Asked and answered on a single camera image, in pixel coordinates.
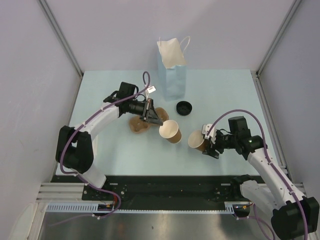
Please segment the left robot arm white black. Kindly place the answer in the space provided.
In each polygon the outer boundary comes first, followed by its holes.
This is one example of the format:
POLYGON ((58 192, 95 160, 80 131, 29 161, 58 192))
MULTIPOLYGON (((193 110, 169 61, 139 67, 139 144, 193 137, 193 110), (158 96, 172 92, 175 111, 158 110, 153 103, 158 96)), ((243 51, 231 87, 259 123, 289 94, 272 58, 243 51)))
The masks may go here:
POLYGON ((65 125, 59 131, 55 159, 60 170, 71 169, 69 174, 80 176, 85 183, 93 185, 93 194, 100 200, 110 196, 111 188, 105 184, 106 176, 94 165, 93 142, 108 124, 126 113, 139 116, 146 123, 163 125, 153 99, 148 96, 149 88, 149 83, 139 90, 134 84, 122 82, 89 119, 76 126, 65 125))

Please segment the black plastic cup lid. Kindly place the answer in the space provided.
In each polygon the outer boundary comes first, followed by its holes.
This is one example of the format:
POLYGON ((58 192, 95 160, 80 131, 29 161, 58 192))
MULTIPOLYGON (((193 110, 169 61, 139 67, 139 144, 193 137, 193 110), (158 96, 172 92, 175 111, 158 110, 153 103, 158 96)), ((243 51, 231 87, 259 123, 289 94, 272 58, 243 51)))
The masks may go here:
POLYGON ((188 101, 179 101, 176 104, 176 112, 181 116, 187 116, 192 112, 193 106, 188 101))

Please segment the brown paper cup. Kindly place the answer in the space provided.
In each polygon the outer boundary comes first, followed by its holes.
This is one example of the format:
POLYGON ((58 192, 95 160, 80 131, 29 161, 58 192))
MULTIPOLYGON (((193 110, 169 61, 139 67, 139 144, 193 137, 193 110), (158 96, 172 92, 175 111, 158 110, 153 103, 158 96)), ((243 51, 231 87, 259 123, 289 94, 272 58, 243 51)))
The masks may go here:
POLYGON ((205 151, 207 145, 201 130, 193 131, 189 135, 187 143, 190 148, 196 149, 202 153, 205 151))
POLYGON ((158 131, 162 138, 172 144, 178 144, 182 139, 179 125, 175 120, 166 120, 158 131))

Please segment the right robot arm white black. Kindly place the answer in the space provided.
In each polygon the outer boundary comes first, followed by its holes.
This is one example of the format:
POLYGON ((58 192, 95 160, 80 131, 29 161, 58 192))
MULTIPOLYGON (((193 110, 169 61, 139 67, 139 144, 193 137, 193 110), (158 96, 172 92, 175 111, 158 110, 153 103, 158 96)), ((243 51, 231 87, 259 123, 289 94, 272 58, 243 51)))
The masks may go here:
POLYGON ((229 132, 222 133, 213 124, 201 128, 203 139, 208 141, 203 154, 219 158, 224 150, 233 149, 255 170, 267 186, 260 188, 249 175, 235 180, 231 196, 252 201, 269 218, 274 233, 281 240, 308 238, 318 227, 320 205, 314 197, 299 190, 272 159, 263 136, 251 134, 244 116, 228 119, 229 132))

